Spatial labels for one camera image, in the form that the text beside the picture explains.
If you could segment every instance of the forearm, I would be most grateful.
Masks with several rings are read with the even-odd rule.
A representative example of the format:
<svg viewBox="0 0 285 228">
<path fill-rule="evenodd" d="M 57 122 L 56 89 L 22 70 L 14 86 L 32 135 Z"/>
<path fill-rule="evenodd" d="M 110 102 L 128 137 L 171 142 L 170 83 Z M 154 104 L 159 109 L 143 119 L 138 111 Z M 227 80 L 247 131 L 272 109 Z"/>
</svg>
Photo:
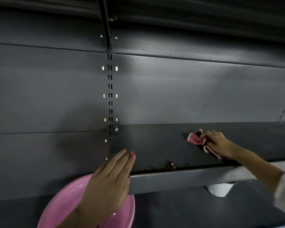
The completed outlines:
<svg viewBox="0 0 285 228">
<path fill-rule="evenodd" d="M 79 208 L 75 208 L 56 228 L 94 228 L 97 224 L 84 217 Z"/>
<path fill-rule="evenodd" d="M 241 147 L 237 149 L 232 159 L 246 167 L 259 181 L 265 184 L 271 192 L 275 192 L 280 178 L 285 172 L 249 150 Z"/>
</svg>

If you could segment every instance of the person's left hand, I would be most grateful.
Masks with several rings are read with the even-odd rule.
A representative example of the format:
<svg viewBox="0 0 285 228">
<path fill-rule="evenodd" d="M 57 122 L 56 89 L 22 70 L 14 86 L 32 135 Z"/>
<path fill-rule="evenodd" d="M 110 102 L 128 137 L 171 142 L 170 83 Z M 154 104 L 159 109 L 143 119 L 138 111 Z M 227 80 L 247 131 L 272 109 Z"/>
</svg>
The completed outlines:
<svg viewBox="0 0 285 228">
<path fill-rule="evenodd" d="M 97 226 L 121 207 L 129 193 L 129 174 L 135 158 L 134 151 L 126 153 L 123 149 L 92 175 L 77 207 L 84 227 Z"/>
</svg>

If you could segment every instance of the pink plastic bowl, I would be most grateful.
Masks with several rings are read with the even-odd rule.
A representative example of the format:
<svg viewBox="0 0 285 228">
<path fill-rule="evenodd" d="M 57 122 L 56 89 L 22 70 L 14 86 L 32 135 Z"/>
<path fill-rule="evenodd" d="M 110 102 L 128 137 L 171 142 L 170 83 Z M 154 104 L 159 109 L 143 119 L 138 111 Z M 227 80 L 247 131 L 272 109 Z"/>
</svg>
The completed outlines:
<svg viewBox="0 0 285 228">
<path fill-rule="evenodd" d="M 59 191 L 43 211 L 37 228 L 55 228 L 60 224 L 80 202 L 91 176 L 82 176 Z M 128 195 L 121 208 L 99 224 L 99 228 L 131 228 L 134 213 L 134 195 Z"/>
</svg>

